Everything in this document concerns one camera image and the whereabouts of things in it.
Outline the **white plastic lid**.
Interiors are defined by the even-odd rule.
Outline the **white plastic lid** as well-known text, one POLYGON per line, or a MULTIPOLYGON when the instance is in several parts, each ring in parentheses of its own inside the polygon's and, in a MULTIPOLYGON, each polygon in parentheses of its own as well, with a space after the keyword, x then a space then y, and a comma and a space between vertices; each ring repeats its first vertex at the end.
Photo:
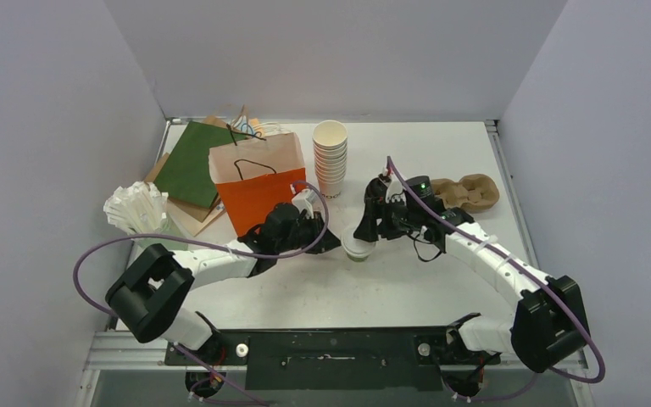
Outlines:
POLYGON ((347 226, 341 235, 341 245, 343 250, 347 254, 362 254, 362 255, 372 255, 375 251, 376 243, 366 242, 364 240, 358 239, 354 236, 356 226, 351 225, 347 226))

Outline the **orange paper bag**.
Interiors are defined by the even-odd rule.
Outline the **orange paper bag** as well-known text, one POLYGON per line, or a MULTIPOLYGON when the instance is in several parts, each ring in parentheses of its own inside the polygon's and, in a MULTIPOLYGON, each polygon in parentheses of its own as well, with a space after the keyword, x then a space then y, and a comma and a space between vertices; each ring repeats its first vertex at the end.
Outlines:
POLYGON ((209 174, 239 237, 289 202, 295 181, 307 180, 301 143, 292 132, 211 148, 209 174))

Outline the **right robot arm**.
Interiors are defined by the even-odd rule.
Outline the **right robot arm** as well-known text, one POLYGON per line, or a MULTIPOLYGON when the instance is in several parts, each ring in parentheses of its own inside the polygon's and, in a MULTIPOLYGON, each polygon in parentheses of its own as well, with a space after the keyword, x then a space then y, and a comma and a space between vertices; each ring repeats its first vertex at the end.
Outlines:
POLYGON ((381 239, 408 237, 434 246, 487 282, 513 309, 498 320, 468 315, 449 327, 448 356, 465 363, 478 353, 514 354, 542 373, 587 345, 587 317, 577 283, 554 278, 514 256, 457 207, 447 207, 428 176, 401 184, 379 175, 364 192, 360 222, 347 227, 342 245, 352 260, 367 259, 381 239))

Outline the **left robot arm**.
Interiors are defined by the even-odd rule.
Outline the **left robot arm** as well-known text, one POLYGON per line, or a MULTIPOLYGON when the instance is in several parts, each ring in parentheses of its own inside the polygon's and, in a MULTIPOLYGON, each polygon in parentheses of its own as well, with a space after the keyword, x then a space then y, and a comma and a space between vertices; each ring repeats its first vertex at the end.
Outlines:
POLYGON ((186 307, 190 292, 227 279, 258 276, 287 252, 323 254, 340 245, 320 212, 279 203, 263 223, 226 244, 225 250, 148 246, 105 300, 139 343, 163 338, 186 347, 191 358, 207 365, 219 355, 219 332, 201 312, 186 307))

